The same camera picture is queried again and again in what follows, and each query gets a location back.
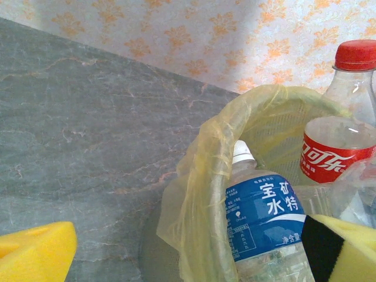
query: transparent plastic bottle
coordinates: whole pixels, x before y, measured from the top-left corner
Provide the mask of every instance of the transparent plastic bottle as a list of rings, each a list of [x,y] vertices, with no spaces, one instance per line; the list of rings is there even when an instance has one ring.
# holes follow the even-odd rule
[[[226,212],[240,281],[314,281],[300,239],[305,215],[298,198],[285,178],[256,166],[238,140]]]
[[[328,194],[333,216],[376,228],[376,158],[352,164]]]
[[[355,119],[318,117],[305,126],[300,184],[333,182],[351,164],[372,157],[376,128]]]
[[[331,183],[294,186],[295,194],[306,214],[323,214],[333,217],[330,205]]]
[[[372,88],[376,40],[343,42],[335,54],[333,68],[333,81],[323,96],[348,109],[356,119],[376,126],[376,100]]]

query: marble countertop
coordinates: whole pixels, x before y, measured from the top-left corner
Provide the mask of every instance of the marble countertop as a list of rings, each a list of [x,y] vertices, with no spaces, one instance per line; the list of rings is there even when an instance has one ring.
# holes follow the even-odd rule
[[[66,281],[142,281],[145,220],[236,96],[0,19],[0,234],[72,221]]]

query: trash bin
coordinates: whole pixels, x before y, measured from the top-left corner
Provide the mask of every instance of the trash bin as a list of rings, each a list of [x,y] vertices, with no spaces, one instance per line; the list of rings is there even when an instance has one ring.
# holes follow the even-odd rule
[[[184,281],[238,282],[224,205],[236,140],[247,143],[261,166],[297,185],[304,127],[329,115],[349,113],[311,89],[264,85],[205,122],[146,223],[140,255],[145,282],[176,282],[178,273]]]

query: yellow plastic bag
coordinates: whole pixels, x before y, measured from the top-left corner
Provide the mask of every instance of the yellow plastic bag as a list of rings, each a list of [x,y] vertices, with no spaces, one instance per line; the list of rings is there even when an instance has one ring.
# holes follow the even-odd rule
[[[179,252],[185,282],[236,282],[224,205],[236,140],[266,167],[298,183],[306,123],[344,115],[316,91],[264,85],[231,101],[205,122],[177,165],[178,178],[163,193],[157,235]]]

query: wall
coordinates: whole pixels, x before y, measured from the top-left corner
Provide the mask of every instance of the wall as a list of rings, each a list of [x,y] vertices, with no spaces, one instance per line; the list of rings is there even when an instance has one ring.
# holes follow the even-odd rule
[[[323,92],[342,41],[376,38],[375,0],[0,0],[0,16],[243,93]]]

